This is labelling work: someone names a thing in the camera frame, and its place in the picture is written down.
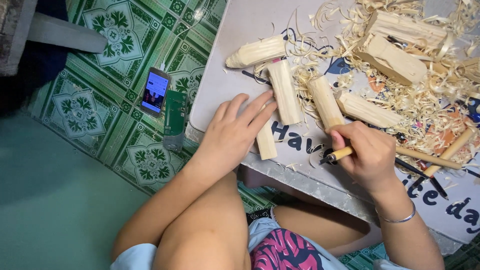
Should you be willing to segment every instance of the tiled floor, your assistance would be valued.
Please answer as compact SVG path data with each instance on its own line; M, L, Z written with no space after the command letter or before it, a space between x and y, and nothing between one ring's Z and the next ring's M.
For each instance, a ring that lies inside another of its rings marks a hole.
M185 139L180 154L162 148L163 119L138 107L148 68L164 63L172 89L193 101L225 5L225 0L67 0L70 21L105 35L108 45L103 54L71 53L65 70L30 105L31 116L126 181L155 192L198 145ZM193 29L177 37L202 14ZM240 185L239 192L247 211L282 199L269 188ZM478 262L475 243L447 257L448 269ZM385 256L380 244L340 259L352 270L369 270Z

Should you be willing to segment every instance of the hand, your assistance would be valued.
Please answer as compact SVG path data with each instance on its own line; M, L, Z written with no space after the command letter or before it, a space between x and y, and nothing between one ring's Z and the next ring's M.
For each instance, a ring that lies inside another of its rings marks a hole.
M208 125L200 147L187 166L193 166L208 184L237 167L253 145L260 129L270 119L276 109L276 103L268 104L260 113L262 106L272 97L272 91L266 91L252 101L243 113L237 117L240 105L248 100L247 94L239 94L232 101L226 101L218 107Z
M354 153L338 162L371 195L398 187L393 137L359 121L333 126L327 132L332 136L334 150L345 147L344 138L350 139Z

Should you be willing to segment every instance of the sleeve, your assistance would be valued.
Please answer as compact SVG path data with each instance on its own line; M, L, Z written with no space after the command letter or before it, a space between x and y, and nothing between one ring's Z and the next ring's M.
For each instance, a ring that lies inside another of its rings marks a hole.
M155 245L134 245L118 256L110 270L151 270L155 253Z
M405 267L401 267L389 260L375 260L373 262L373 270L411 270Z

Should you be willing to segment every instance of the leg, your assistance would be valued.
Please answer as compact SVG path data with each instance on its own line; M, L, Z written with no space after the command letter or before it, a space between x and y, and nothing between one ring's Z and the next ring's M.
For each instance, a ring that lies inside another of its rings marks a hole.
M247 241L245 211L231 172L168 226L154 269L248 269Z
M379 228L339 209L298 202L277 206L274 214L282 228L312 239L334 256L381 241Z

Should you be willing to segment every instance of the left hand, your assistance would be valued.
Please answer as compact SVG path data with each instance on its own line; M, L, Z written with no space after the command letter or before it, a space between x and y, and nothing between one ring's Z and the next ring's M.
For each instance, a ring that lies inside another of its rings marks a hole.
M185 167L193 167L199 181L206 181L206 184L214 184L237 167L276 109L276 102L272 102L259 113L272 94L271 90L261 94L239 117L238 110L248 100L247 94L238 94L232 101L220 104L200 147Z

